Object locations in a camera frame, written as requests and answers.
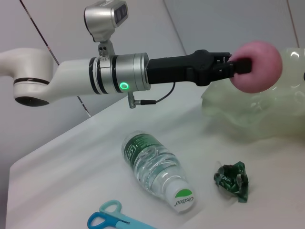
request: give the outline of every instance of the water bottle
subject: water bottle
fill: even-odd
[[[176,156],[144,131],[129,134],[122,144],[125,161],[141,186],[167,201],[177,212],[186,211],[195,202]]]

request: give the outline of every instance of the cestbon logo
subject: cestbon logo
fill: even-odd
[[[183,189],[183,190],[181,190],[181,191],[179,191],[179,192],[177,193],[177,195],[175,196],[175,198],[183,198],[183,197],[187,197],[187,196],[189,196],[189,195],[191,195],[191,194],[192,194],[192,191],[191,191],[191,190],[189,190],[189,189]],[[192,202],[193,200],[194,200],[194,197],[188,197],[188,198],[180,199],[180,200],[178,200],[178,201],[176,202],[175,207],[176,207],[177,205],[179,205],[179,204],[185,204],[185,203],[187,203],[187,202]]]

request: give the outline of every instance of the pink ball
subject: pink ball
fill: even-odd
[[[242,92],[258,93],[272,87],[280,78],[283,69],[282,58],[278,50],[266,42],[250,42],[239,48],[229,59],[237,61],[252,60],[252,71],[246,74],[234,74],[232,84]]]

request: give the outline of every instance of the green led light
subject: green led light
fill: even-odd
[[[123,90],[127,90],[129,88],[128,83],[122,82],[120,83],[120,88],[122,88]]]

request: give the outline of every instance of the white table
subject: white table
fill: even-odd
[[[171,86],[135,96],[158,99]],[[304,141],[232,139],[202,117],[203,91],[178,83],[163,102],[133,110],[120,100],[16,162],[10,169],[7,229],[84,229],[88,217],[111,199],[122,203],[123,214],[159,229],[304,228]],[[152,133],[178,156],[198,197],[192,211],[178,215],[141,189],[121,155],[123,139],[134,130]],[[213,181],[217,161],[245,163],[248,203],[219,194]]]

